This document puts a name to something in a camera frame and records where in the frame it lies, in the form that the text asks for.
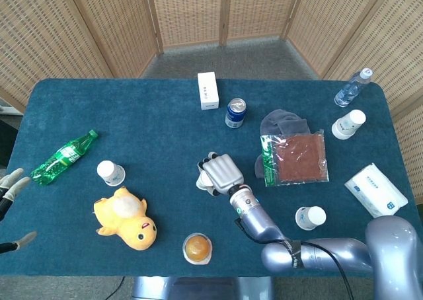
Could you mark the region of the white cardboard box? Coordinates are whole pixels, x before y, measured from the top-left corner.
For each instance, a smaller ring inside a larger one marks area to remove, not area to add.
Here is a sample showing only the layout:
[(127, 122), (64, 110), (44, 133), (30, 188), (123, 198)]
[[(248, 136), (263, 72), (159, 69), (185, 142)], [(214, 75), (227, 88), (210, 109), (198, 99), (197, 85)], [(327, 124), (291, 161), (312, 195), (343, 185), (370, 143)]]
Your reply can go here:
[(219, 95), (214, 72), (199, 73), (198, 88), (202, 110), (219, 108)]

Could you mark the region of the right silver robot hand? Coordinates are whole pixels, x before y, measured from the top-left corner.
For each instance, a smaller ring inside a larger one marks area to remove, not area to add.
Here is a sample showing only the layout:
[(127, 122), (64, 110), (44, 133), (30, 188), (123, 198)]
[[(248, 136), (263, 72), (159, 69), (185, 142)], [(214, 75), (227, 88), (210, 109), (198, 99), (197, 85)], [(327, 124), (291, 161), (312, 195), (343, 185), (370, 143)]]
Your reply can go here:
[(228, 154), (218, 155), (211, 152), (208, 157), (198, 162), (197, 167), (200, 173), (205, 171), (212, 181), (213, 187), (205, 190), (212, 196), (228, 195), (232, 187), (244, 183), (242, 172)]

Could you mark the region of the grey cloth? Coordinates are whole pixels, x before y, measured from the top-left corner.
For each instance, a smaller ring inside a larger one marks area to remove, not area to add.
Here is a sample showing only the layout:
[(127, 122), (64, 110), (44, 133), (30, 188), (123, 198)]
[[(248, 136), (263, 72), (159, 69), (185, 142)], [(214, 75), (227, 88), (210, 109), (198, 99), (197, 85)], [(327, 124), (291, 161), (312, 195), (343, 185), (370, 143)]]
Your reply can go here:
[(286, 110), (277, 109), (264, 117), (260, 125), (261, 135), (310, 135), (306, 119)]

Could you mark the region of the blue drink can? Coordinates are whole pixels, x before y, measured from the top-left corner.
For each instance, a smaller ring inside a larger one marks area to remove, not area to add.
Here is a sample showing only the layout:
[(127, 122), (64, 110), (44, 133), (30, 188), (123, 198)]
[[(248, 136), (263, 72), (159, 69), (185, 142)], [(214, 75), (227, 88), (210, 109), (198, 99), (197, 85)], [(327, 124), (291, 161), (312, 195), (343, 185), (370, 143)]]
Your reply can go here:
[(230, 128), (239, 128), (242, 126), (247, 113), (247, 104), (241, 98), (232, 99), (227, 105), (225, 123)]

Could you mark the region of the green plastic soda bottle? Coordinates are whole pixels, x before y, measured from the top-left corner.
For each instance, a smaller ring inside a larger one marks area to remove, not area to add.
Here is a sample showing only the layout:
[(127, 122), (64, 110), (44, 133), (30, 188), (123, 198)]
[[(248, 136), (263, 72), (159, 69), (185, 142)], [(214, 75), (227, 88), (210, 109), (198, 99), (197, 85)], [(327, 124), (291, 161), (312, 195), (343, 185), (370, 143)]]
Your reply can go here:
[(52, 183), (61, 173), (85, 155), (97, 137), (98, 133), (95, 130), (90, 130), (88, 134), (69, 141), (46, 162), (34, 169), (30, 173), (31, 179), (40, 185)]

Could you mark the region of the blue felt table cover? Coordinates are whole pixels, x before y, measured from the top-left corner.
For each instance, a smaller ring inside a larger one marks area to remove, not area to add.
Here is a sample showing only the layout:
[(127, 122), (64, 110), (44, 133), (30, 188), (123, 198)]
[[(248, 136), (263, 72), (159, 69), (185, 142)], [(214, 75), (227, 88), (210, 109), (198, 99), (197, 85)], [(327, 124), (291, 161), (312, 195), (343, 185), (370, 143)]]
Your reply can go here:
[[(26, 247), (0, 254), (0, 276), (266, 276), (262, 247), (235, 224), (227, 196), (213, 197), (196, 187), (197, 164), (209, 152), (228, 154), (262, 207), (294, 240), (364, 239), (371, 215), (344, 183), (370, 163), (408, 198), (398, 215), (417, 229), (414, 203), (387, 101), (370, 85), (351, 103), (365, 124), (339, 140), (331, 126), (348, 112), (333, 98), (340, 81), (220, 79), (219, 108), (202, 110), (195, 79), (44, 79), (30, 96), (8, 170), (31, 172), (68, 141), (90, 130), (98, 133), (87, 153), (47, 186), (29, 184), (0, 222), (0, 241), (36, 231)], [(225, 123), (228, 103), (241, 98), (247, 113), (239, 128)], [(307, 120), (311, 131), (325, 131), (328, 182), (266, 187), (254, 175), (260, 153), (260, 123), (283, 109)], [(157, 227), (145, 251), (120, 237), (96, 233), (93, 204), (114, 193), (96, 172), (110, 160), (126, 171), (127, 189), (147, 200)], [(295, 213), (319, 206), (327, 220), (312, 231), (300, 229)], [(188, 263), (185, 238), (203, 233), (213, 245), (209, 264)]]

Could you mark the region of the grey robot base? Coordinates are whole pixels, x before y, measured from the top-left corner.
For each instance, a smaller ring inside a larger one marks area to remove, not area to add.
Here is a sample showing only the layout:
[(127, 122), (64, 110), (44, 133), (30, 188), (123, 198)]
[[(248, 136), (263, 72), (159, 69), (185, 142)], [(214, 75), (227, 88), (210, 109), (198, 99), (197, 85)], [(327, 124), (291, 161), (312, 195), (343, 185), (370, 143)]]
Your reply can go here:
[(276, 300), (271, 277), (189, 278), (140, 276), (132, 300)]

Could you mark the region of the yellow plush toy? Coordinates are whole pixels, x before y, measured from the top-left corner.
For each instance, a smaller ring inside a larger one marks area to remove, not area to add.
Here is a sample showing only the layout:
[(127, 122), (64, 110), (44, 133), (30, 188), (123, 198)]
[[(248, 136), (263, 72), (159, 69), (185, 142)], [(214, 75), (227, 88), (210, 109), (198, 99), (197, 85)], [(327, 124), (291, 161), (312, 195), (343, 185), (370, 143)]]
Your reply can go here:
[(109, 198), (93, 204), (93, 213), (100, 223), (100, 236), (119, 236), (134, 250), (147, 250), (157, 237), (155, 222), (146, 215), (147, 201), (133, 195), (125, 186)]

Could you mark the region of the white tissue pack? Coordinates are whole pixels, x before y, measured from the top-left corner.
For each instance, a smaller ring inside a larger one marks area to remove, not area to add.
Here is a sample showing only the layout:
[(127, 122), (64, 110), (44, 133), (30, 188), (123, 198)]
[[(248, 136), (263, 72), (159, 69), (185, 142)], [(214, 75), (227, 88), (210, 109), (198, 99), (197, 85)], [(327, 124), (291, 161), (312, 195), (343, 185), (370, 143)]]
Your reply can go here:
[(394, 215), (408, 199), (372, 163), (344, 183), (373, 218)]

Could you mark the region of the orange fruit jelly cup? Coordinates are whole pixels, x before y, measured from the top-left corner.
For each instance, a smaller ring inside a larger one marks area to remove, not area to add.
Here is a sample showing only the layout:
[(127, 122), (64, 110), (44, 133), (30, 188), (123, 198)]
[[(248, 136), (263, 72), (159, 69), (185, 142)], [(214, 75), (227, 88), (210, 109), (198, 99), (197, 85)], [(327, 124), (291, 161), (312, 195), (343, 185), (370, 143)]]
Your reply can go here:
[(188, 235), (182, 245), (185, 260), (193, 265), (209, 264), (212, 258), (213, 245), (203, 233)]

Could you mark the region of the bamboo folding screen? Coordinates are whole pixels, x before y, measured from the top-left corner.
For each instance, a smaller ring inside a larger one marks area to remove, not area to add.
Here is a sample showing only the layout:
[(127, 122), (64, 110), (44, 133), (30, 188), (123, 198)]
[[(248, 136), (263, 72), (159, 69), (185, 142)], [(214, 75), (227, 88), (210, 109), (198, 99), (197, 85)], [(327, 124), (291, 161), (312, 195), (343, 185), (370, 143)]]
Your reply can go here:
[(0, 101), (46, 77), (135, 77), (175, 46), (278, 36), (322, 79), (375, 72), (423, 204), (423, 0), (0, 0)]

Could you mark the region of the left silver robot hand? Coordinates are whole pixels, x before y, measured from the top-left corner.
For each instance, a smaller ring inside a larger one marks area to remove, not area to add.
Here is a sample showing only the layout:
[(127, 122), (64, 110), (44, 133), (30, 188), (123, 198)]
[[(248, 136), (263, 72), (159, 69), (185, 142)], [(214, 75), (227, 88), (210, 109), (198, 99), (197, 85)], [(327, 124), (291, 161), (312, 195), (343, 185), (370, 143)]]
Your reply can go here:
[[(21, 177), (23, 172), (23, 168), (17, 168), (12, 173), (0, 178), (0, 222), (4, 220), (22, 189), (31, 181), (30, 177)], [(17, 241), (0, 243), (0, 254), (19, 250), (32, 242), (36, 236), (37, 232), (32, 231)]]

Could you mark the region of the clear water bottle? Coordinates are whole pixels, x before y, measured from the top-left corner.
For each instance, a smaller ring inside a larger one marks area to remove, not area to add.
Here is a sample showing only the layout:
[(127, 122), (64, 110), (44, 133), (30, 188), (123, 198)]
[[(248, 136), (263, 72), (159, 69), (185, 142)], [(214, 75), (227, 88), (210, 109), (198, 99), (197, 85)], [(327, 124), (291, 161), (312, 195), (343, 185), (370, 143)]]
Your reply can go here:
[(339, 107), (349, 105), (366, 87), (373, 77), (373, 70), (366, 67), (355, 72), (350, 80), (334, 96), (334, 103)]

